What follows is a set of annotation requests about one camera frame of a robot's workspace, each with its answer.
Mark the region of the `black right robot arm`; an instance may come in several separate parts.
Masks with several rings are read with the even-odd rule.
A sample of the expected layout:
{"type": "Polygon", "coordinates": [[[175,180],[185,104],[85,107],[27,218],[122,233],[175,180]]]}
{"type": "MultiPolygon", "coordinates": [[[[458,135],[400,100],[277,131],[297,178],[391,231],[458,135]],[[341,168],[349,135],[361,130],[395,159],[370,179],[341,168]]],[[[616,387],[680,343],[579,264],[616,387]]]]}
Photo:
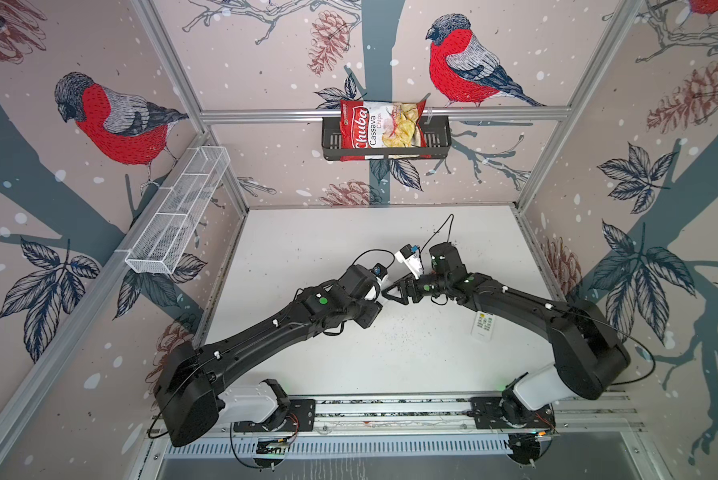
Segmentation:
{"type": "Polygon", "coordinates": [[[444,296],[476,313],[519,325],[549,342],[554,361],[511,382],[501,394],[502,417],[522,427],[552,403],[598,399],[631,364],[620,334],[593,303],[552,301],[471,272],[450,242],[430,249],[432,271],[410,273],[382,291],[407,305],[444,296]]]}

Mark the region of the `white mesh wall shelf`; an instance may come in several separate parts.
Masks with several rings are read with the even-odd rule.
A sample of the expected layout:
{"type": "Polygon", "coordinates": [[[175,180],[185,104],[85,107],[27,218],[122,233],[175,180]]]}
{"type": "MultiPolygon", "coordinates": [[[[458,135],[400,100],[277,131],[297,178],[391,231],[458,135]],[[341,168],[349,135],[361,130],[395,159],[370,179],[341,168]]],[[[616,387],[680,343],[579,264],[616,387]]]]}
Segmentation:
{"type": "Polygon", "coordinates": [[[130,269],[138,274],[165,275],[177,270],[229,162],[229,154],[223,147],[201,146],[193,150],[125,258],[130,269]]]}

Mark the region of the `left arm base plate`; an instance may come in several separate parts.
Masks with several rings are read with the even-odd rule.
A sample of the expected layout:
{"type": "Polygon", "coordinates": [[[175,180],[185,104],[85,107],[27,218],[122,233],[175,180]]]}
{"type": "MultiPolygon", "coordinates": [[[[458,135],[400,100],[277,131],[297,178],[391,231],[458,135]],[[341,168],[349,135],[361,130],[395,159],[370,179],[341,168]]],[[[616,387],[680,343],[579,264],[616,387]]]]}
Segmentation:
{"type": "Polygon", "coordinates": [[[315,416],[315,399],[295,398],[279,405],[262,422],[237,422],[233,427],[236,432],[241,433],[311,432],[314,428],[315,416]]]}

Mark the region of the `white air conditioner remote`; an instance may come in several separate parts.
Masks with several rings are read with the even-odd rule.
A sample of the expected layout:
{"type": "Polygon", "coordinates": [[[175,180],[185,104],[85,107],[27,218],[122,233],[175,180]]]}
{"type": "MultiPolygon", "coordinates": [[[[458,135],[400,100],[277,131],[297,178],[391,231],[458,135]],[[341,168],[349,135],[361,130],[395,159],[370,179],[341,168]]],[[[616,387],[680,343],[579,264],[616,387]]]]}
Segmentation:
{"type": "Polygon", "coordinates": [[[496,316],[494,314],[477,311],[471,330],[471,336],[483,342],[493,338],[496,316]]]}

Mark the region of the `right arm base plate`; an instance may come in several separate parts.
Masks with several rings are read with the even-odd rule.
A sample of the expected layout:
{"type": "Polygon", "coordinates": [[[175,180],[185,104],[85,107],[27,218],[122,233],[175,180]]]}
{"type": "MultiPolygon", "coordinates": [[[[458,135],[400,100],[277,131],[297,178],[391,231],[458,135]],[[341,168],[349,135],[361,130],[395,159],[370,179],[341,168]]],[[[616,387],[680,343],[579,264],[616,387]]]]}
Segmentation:
{"type": "Polygon", "coordinates": [[[478,430],[531,429],[554,430],[555,413],[550,405],[531,411],[516,400],[499,396],[477,396],[469,399],[468,416],[478,430]]]}

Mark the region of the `red cassava chips bag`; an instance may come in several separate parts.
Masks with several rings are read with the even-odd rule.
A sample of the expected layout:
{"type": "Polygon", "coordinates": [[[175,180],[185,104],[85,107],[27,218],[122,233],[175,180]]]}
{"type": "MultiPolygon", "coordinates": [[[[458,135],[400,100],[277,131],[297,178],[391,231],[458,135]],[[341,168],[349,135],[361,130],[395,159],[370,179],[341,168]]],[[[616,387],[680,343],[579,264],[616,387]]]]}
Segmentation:
{"type": "Polygon", "coordinates": [[[417,103],[341,101],[344,150],[426,147],[420,120],[426,101],[417,103]]]}

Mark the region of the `aluminium mounting rail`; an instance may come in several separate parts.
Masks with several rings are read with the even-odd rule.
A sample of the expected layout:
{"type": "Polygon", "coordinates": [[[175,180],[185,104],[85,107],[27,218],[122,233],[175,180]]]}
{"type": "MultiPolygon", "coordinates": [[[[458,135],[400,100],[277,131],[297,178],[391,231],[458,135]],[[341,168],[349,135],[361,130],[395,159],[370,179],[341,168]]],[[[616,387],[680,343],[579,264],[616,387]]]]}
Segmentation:
{"type": "MultiPolygon", "coordinates": [[[[562,399],[550,406],[555,413],[554,430],[505,429],[478,430],[470,411],[469,399],[477,396],[499,396],[496,392],[410,395],[316,395],[289,399],[316,400],[316,416],[311,432],[301,435],[401,435],[444,434],[473,431],[489,434],[544,432],[548,435],[567,432],[645,432],[645,423],[623,392],[606,393],[595,401],[579,397],[562,399]]],[[[221,412],[214,427],[202,437],[218,436],[234,430],[237,422],[252,421],[246,416],[240,400],[222,395],[231,406],[221,412]]]]}

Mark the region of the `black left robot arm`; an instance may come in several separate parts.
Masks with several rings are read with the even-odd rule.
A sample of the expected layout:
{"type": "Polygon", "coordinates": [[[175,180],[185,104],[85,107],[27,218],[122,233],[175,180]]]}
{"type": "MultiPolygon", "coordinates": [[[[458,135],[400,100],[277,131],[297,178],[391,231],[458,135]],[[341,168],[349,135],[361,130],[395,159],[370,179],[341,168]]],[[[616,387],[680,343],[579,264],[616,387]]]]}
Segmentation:
{"type": "Polygon", "coordinates": [[[338,336],[350,321],[369,328],[382,310],[387,275],[380,264],[351,265],[338,279],[298,290],[280,311],[236,335],[199,348],[189,341],[175,347],[154,390],[172,445],[186,446],[209,432],[231,406],[222,394],[277,353],[320,335],[338,336]]]}

